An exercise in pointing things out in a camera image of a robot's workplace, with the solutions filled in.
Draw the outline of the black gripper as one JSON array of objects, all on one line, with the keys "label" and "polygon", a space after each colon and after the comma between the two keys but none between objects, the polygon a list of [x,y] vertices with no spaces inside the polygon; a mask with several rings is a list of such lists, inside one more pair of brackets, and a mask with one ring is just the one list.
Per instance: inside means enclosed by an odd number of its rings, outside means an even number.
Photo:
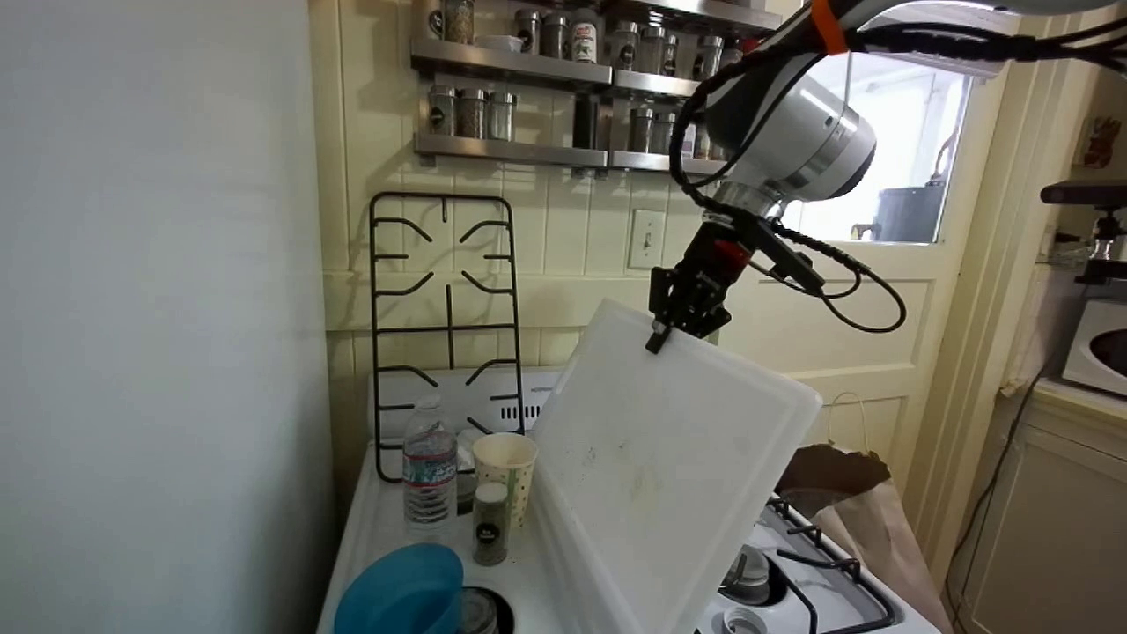
[{"label": "black gripper", "polygon": [[643,350],[660,357],[674,331],[709,338],[730,324],[725,292],[739,281],[746,259],[750,249],[732,230],[704,220],[677,267],[651,270]]}]

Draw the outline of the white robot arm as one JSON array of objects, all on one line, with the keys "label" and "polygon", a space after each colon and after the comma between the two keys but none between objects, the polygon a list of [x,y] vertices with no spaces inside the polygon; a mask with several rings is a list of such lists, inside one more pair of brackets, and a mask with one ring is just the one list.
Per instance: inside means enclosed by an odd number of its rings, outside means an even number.
[{"label": "white robot arm", "polygon": [[754,252],[772,259],[776,281],[819,298],[863,334],[904,324],[904,298],[873,267],[772,219],[788,200],[844,197],[876,155],[873,128],[811,77],[825,55],[876,54],[952,68],[1085,58],[1123,71],[1119,16],[1063,34],[1014,34],[968,16],[896,16],[904,3],[808,0],[682,97],[664,155],[704,226],[674,267],[651,270],[648,353],[661,353],[677,331],[709,338],[725,326],[725,292]]}]

